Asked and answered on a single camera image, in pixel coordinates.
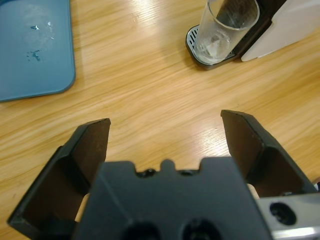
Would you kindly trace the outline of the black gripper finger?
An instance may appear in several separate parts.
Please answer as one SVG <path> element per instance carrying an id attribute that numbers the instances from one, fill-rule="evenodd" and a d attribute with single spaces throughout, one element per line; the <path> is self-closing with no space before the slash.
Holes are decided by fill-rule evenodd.
<path id="1" fill-rule="evenodd" d="M 229 153 L 259 197 L 316 193 L 316 188 L 281 144 L 245 112 L 220 113 Z"/>
<path id="2" fill-rule="evenodd" d="M 111 121 L 76 128 L 59 146 L 24 194 L 7 224 L 31 240 L 69 240 L 96 172 L 106 159 Z"/>

